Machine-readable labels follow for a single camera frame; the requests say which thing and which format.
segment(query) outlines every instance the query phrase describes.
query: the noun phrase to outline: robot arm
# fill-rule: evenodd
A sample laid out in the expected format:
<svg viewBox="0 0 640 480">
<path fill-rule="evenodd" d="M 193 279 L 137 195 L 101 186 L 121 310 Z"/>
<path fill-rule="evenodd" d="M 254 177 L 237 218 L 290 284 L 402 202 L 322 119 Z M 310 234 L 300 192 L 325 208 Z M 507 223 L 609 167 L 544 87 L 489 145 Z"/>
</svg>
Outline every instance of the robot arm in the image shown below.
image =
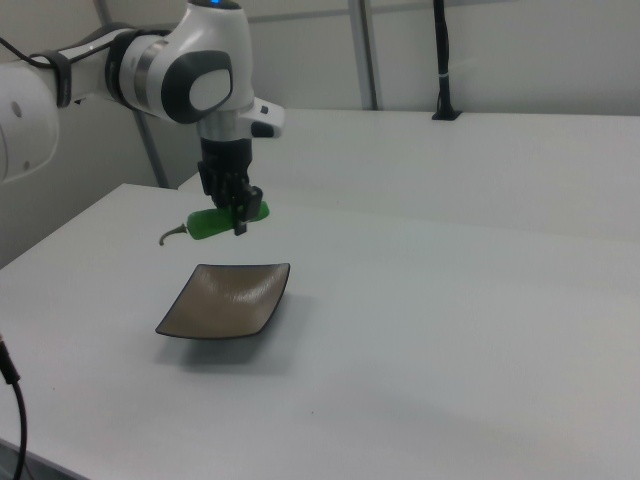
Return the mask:
<svg viewBox="0 0 640 480">
<path fill-rule="evenodd" d="M 249 25 L 236 3 L 189 0 L 166 36 L 117 24 L 58 53 L 71 63 L 47 52 L 34 60 L 57 69 L 0 65 L 0 183 L 51 158 L 58 107 L 99 95 L 170 122 L 197 124 L 204 192 L 231 209 L 236 234 L 246 231 L 262 200 L 247 174 L 251 139 L 280 136 L 284 110 L 254 96 Z"/>
</svg>

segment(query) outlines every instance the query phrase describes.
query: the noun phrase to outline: square plate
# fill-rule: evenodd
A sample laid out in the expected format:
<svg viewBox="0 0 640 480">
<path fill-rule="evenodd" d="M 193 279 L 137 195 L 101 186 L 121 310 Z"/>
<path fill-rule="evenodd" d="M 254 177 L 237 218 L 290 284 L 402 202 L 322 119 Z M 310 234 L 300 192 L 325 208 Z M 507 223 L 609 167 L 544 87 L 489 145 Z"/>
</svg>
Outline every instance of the square plate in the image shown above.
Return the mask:
<svg viewBox="0 0 640 480">
<path fill-rule="evenodd" d="M 198 265 L 156 328 L 178 338 L 256 335 L 278 308 L 291 265 Z"/>
</svg>

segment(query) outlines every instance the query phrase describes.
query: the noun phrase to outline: table surface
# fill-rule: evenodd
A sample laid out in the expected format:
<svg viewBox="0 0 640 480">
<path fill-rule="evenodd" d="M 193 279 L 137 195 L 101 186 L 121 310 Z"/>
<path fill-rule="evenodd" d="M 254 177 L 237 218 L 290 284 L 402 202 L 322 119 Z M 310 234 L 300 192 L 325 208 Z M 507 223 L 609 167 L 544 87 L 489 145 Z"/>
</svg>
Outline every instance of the table surface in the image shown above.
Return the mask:
<svg viewBox="0 0 640 480">
<path fill-rule="evenodd" d="M 639 117 L 288 110 L 249 173 L 280 203 L 640 242 L 638 132 Z"/>
<path fill-rule="evenodd" d="M 161 248 L 208 199 L 125 185 L 0 271 L 30 451 L 92 479 L 638 478 L 640 244 L 273 193 L 247 235 Z M 279 262 L 262 334 L 155 334 L 197 264 Z"/>
</svg>

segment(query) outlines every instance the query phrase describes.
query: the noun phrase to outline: chili pepper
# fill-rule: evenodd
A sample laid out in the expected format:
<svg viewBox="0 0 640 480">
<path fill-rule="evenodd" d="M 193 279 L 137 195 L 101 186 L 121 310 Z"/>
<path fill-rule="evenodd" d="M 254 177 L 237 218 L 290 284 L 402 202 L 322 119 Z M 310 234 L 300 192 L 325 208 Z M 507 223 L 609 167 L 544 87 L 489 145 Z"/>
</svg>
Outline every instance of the chili pepper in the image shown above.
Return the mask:
<svg viewBox="0 0 640 480">
<path fill-rule="evenodd" d="M 251 220 L 252 222 L 259 222 L 269 216 L 269 206 L 267 202 L 260 204 L 260 211 L 258 216 Z M 167 233 L 160 237 L 160 245 L 164 246 L 164 240 L 169 236 L 176 233 L 188 233 L 194 240 L 202 240 L 203 238 L 213 237 L 220 233 L 233 230 L 233 220 L 231 218 L 231 211 L 227 208 L 218 208 L 212 210 L 201 210 L 199 212 L 193 212 L 187 217 L 186 225 L 183 223 L 173 230 L 169 230 Z"/>
</svg>

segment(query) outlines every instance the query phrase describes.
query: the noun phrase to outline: pepper stem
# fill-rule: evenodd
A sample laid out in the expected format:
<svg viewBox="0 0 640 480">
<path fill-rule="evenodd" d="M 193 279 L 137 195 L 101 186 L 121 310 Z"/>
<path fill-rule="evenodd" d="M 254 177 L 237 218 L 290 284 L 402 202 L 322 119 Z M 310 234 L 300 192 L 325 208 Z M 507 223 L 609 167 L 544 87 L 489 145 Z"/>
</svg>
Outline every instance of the pepper stem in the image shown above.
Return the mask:
<svg viewBox="0 0 640 480">
<path fill-rule="evenodd" d="M 182 225 L 180 225 L 179 227 L 174 228 L 173 230 L 169 230 L 167 233 L 165 233 L 163 236 L 160 237 L 160 246 L 164 247 L 164 240 L 169 235 L 174 235 L 176 233 L 189 233 L 189 231 L 187 230 L 187 226 L 184 223 Z"/>
</svg>

